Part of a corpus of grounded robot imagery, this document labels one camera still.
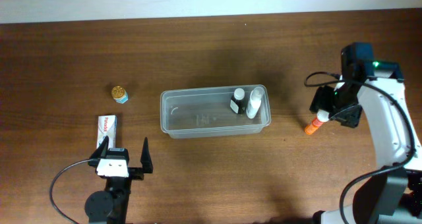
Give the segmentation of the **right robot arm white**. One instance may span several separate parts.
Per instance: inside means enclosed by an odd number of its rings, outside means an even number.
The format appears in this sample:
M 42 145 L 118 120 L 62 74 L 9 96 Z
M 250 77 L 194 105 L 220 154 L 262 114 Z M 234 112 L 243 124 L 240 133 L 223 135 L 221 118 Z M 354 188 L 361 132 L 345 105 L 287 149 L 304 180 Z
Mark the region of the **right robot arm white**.
M 404 76 L 395 62 L 374 58 L 372 45 L 355 42 L 341 51 L 342 72 L 315 84 L 310 106 L 314 133 L 328 121 L 350 128 L 365 115 L 377 168 L 342 190 L 339 207 L 318 211 L 313 223 L 420 223 L 421 143 L 406 105 Z

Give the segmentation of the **dark syrup bottle white cap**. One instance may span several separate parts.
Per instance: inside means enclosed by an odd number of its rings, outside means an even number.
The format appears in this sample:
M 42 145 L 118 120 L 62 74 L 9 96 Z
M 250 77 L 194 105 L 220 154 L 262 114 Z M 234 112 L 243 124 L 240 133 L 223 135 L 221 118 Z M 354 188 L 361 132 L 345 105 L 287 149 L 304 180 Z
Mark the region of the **dark syrup bottle white cap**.
M 245 112 L 245 91 L 242 88 L 235 89 L 231 99 L 230 99 L 230 108 L 231 110 L 240 115 Z

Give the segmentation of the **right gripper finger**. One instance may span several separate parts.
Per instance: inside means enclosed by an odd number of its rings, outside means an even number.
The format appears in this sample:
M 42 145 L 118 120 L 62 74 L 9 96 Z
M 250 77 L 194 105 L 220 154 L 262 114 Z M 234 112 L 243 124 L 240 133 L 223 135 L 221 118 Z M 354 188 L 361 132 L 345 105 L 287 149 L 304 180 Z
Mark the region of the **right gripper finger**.
M 330 86 L 318 87 L 309 110 L 311 113 L 317 113 L 319 110 L 331 113 L 334 110 L 334 89 Z
M 356 128 L 359 125 L 362 107 L 360 105 L 351 105 L 330 115 L 330 121 L 337 121 L 342 126 Z

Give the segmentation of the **orange tube white cap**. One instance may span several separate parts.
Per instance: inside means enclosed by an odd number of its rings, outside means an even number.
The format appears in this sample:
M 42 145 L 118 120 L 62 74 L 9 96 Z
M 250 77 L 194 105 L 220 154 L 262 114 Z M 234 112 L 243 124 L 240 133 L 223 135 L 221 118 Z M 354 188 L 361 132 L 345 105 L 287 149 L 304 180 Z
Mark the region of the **orange tube white cap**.
M 318 130 L 324 123 L 329 121 L 329 112 L 319 109 L 316 113 L 316 117 L 308 124 L 304 131 L 308 135 L 312 135 Z

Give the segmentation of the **white lotion bottle clear cap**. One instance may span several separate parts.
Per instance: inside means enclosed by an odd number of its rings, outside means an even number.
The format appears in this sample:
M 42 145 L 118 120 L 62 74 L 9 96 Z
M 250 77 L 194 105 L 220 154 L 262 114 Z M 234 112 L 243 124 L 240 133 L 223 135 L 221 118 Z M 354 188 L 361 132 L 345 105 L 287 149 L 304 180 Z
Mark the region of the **white lotion bottle clear cap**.
M 250 94 L 246 115 L 249 119 L 254 119 L 262 102 L 262 97 L 264 95 L 263 87 L 256 87 Z

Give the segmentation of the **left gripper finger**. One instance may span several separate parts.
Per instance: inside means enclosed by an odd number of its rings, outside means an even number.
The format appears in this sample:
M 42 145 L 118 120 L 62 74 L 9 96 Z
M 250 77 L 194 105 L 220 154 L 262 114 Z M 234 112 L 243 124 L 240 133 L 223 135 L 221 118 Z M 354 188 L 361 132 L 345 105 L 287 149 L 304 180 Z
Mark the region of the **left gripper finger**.
M 152 158 L 150 156 L 149 145 L 148 145 L 148 138 L 144 138 L 144 142 L 142 145 L 142 153 L 140 157 L 140 162 L 142 164 L 142 172 L 143 173 L 153 173 L 154 167 L 152 163 Z
M 104 157 L 108 150 L 108 146 L 109 146 L 109 137 L 105 136 L 104 139 L 102 140 L 102 143 L 90 156 L 90 159 L 100 159 L 101 157 Z

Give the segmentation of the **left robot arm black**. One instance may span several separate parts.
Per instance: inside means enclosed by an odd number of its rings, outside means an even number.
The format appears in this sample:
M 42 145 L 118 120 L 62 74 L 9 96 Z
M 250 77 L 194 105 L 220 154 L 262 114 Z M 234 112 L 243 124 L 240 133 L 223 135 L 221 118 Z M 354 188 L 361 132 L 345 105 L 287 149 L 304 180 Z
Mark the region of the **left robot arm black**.
M 110 148 L 109 138 L 90 156 L 88 165 L 95 168 L 97 176 L 105 180 L 103 190 L 91 194 L 84 205 L 89 223 L 125 223 L 131 184 L 142 181 L 145 174 L 153 173 L 153 163 L 145 138 L 140 157 L 141 167 L 129 166 L 129 151 Z

